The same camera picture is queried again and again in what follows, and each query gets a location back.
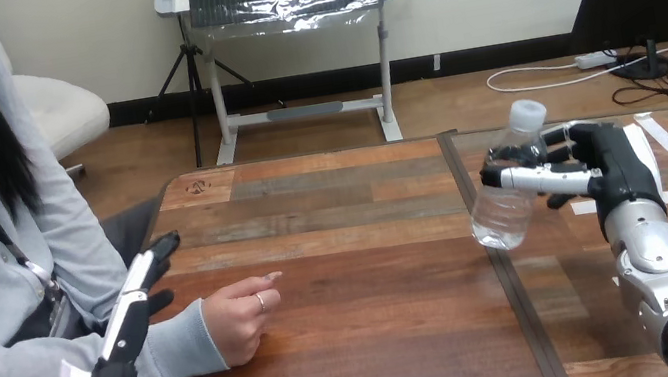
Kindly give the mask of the person's hand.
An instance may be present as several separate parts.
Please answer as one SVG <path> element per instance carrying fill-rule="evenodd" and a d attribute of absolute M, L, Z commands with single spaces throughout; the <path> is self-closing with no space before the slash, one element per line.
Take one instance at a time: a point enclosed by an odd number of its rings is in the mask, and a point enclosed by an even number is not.
<path fill-rule="evenodd" d="M 206 329 L 229 368 L 250 362 L 256 354 L 269 316 L 278 308 L 280 271 L 248 277 L 221 287 L 202 300 Z"/>

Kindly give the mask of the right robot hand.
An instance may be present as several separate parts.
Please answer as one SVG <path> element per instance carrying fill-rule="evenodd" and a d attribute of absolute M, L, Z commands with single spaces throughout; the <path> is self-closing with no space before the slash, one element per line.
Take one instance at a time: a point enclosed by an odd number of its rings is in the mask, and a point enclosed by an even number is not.
<path fill-rule="evenodd" d="M 491 149 L 479 172 L 482 185 L 544 196 L 551 210 L 574 198 L 592 199 L 601 224 L 623 203 L 650 201 L 667 212 L 660 179 L 642 161 L 624 127 L 571 120 L 539 137 L 554 149 L 540 155 L 523 144 Z"/>

